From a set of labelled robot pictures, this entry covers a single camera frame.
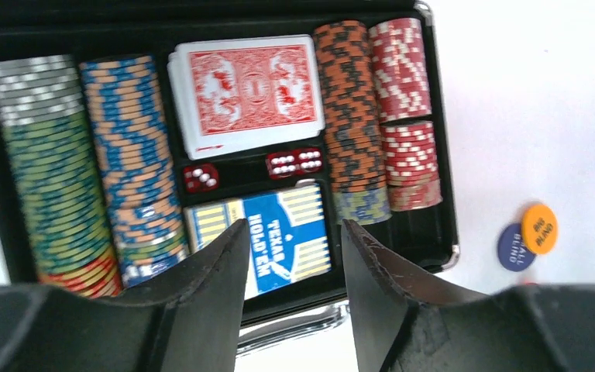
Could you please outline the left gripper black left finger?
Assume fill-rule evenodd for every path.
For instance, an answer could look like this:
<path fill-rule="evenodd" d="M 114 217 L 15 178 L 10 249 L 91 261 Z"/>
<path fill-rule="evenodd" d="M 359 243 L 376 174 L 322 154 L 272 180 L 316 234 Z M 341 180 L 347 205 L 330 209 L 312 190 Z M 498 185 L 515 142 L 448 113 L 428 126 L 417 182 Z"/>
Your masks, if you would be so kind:
<path fill-rule="evenodd" d="M 0 286 L 0 371 L 231 371 L 249 224 L 117 297 Z"/>

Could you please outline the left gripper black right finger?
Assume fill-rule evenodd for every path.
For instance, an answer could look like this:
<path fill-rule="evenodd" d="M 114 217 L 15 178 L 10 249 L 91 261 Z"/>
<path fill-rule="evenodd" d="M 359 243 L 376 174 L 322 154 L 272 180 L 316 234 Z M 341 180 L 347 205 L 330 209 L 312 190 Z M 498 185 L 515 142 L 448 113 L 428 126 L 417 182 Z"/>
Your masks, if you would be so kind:
<path fill-rule="evenodd" d="M 361 371 L 595 371 L 595 284 L 482 294 L 427 272 L 351 220 L 342 255 Z"/>

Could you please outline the blue playing card box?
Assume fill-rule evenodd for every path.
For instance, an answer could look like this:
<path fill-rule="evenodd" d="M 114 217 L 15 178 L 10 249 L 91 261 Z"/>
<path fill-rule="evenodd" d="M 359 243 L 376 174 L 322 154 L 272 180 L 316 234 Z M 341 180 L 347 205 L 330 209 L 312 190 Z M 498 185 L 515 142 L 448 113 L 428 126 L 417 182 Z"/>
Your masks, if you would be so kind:
<path fill-rule="evenodd" d="M 246 299 L 332 269 L 318 184 L 197 205 L 185 208 L 184 216 L 193 253 L 204 249 L 235 221 L 248 221 Z"/>

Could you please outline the red playing card deck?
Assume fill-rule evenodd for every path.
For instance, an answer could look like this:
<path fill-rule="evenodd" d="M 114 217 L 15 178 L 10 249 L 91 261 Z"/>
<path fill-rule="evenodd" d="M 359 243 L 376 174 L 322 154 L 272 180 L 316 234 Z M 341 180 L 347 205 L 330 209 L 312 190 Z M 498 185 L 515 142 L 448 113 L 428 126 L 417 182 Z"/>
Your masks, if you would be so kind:
<path fill-rule="evenodd" d="M 167 70 L 191 160 L 305 140 L 325 128 L 307 34 L 178 44 Z"/>

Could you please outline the purple blind button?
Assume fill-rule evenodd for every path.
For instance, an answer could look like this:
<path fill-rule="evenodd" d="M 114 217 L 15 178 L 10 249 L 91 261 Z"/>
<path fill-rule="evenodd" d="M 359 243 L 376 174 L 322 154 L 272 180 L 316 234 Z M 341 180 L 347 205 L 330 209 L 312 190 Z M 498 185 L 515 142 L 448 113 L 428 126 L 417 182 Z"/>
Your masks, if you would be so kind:
<path fill-rule="evenodd" d="M 524 244 L 521 223 L 512 223 L 503 230 L 497 241 L 497 258 L 504 269 L 512 272 L 521 272 L 533 264 L 536 254 Z"/>

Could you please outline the red dice in case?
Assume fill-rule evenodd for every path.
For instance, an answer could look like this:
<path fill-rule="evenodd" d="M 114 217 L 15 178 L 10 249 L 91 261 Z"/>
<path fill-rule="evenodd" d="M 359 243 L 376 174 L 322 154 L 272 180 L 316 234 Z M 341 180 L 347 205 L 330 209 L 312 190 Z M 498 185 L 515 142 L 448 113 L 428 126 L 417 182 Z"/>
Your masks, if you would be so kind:
<path fill-rule="evenodd" d="M 184 190 L 189 194 L 218 188 L 279 181 L 318 173 L 325 166 L 323 150 L 298 147 L 224 160 L 197 161 L 183 167 Z"/>

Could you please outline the orange blind button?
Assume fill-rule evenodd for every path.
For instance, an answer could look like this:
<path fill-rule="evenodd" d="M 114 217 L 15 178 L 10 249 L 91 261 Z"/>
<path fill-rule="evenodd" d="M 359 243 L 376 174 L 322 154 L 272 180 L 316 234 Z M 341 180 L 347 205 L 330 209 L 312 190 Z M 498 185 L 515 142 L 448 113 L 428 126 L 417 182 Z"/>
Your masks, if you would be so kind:
<path fill-rule="evenodd" d="M 521 219 L 521 237 L 534 254 L 549 253 L 559 237 L 559 224 L 553 210 L 542 203 L 530 205 Z"/>

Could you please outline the red-white chip row top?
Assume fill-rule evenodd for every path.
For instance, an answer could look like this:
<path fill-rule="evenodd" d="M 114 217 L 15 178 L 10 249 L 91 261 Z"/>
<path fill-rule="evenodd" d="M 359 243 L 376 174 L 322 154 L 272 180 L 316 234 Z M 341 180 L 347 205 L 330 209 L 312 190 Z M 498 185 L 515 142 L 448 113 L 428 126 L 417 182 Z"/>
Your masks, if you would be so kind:
<path fill-rule="evenodd" d="M 390 208 L 432 207 L 442 192 L 421 22 L 381 22 L 369 38 Z"/>

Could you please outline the orange chip row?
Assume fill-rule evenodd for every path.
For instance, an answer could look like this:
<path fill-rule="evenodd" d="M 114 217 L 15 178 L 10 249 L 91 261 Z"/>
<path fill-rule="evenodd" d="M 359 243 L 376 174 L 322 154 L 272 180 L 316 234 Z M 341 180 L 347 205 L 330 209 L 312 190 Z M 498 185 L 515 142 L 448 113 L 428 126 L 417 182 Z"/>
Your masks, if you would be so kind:
<path fill-rule="evenodd" d="M 370 191 L 386 185 L 366 26 L 343 20 L 313 35 L 325 115 L 332 189 Z"/>

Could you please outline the blue-white chip row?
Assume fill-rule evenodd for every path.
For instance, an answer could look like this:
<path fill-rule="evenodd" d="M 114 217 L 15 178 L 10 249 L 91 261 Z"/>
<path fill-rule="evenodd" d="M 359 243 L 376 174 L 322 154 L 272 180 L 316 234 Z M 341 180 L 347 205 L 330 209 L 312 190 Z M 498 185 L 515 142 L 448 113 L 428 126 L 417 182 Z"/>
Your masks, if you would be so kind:
<path fill-rule="evenodd" d="M 160 82 L 150 55 L 79 64 L 122 283 L 187 257 Z"/>

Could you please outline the green chip row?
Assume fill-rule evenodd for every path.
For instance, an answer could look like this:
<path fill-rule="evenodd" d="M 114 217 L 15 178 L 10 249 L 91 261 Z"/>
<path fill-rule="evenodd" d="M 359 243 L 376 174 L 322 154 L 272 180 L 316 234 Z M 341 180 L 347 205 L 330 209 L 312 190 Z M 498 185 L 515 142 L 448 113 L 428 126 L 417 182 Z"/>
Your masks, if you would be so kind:
<path fill-rule="evenodd" d="M 39 280 L 88 298 L 120 294 L 72 58 L 0 61 L 0 126 Z"/>

